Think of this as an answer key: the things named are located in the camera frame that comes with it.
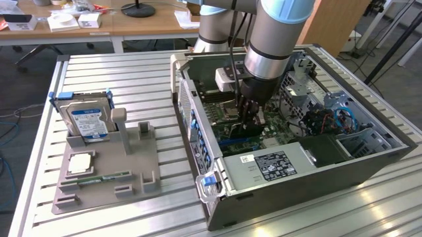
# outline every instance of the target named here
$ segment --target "motherboard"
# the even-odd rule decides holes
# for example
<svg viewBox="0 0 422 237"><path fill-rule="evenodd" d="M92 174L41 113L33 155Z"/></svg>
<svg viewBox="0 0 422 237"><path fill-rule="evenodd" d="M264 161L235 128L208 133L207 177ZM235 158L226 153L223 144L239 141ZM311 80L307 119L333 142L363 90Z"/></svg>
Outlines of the motherboard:
<svg viewBox="0 0 422 237"><path fill-rule="evenodd" d="M208 121L224 156L287 144L298 136L290 130L290 122L281 116L278 107L268 103L263 109L264 128L260 136L231 138L238 129L238 111L235 101L204 104Z"/></svg>

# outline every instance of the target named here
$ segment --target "black cylindrical base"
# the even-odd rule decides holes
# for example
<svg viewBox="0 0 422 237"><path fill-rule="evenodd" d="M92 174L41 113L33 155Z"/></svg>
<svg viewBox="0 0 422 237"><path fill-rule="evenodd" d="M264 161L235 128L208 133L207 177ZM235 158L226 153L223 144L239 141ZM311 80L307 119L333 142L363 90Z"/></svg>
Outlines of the black cylindrical base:
<svg viewBox="0 0 422 237"><path fill-rule="evenodd" d="M152 16L156 12L156 9L147 4L139 4L139 8L136 7L136 4L127 4L122 7L122 12L124 15L130 16L130 17L136 17L136 18L142 18L142 17L148 17Z"/></svg>

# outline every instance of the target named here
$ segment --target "power supply label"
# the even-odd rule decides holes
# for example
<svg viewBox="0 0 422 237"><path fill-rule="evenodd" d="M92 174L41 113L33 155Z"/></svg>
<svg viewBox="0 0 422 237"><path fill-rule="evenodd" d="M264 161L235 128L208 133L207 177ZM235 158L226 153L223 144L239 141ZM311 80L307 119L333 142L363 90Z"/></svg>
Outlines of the power supply label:
<svg viewBox="0 0 422 237"><path fill-rule="evenodd" d="M267 181L272 181L298 173L285 152L277 152L255 157L255 162L262 171L263 178Z"/></svg>

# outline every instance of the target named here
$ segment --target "aluminum work surface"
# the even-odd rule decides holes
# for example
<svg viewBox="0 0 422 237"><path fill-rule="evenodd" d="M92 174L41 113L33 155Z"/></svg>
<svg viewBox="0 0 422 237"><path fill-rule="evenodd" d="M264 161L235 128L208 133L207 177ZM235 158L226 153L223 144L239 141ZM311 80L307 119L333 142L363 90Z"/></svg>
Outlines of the aluminum work surface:
<svg viewBox="0 0 422 237"><path fill-rule="evenodd" d="M323 51L313 50L421 144L417 127ZM186 51L71 56L70 61L57 62L51 85L56 92L110 88L116 107L127 109L127 126L144 120L155 126L162 195L135 203L52 214L67 128L47 103L9 236L421 236L421 147L359 186L220 231L207 231L170 95L170 56L176 52ZM318 71L318 79L329 90L338 89L323 71Z"/></svg>

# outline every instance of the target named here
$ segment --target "white sticker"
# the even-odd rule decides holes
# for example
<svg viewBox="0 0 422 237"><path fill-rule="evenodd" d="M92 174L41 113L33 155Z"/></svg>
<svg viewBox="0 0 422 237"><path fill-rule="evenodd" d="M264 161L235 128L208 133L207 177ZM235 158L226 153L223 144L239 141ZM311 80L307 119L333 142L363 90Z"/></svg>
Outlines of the white sticker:
<svg viewBox="0 0 422 237"><path fill-rule="evenodd" d="M255 161L255 157L254 157L254 155L242 156L240 161L242 161L242 163Z"/></svg>
<svg viewBox="0 0 422 237"><path fill-rule="evenodd" d="M110 33L108 32L91 32L90 35L92 35L92 36L108 36Z"/></svg>
<svg viewBox="0 0 422 237"><path fill-rule="evenodd" d="M102 111L99 109L72 111L72 116L83 137L96 139L107 136L107 125L100 120Z"/></svg>

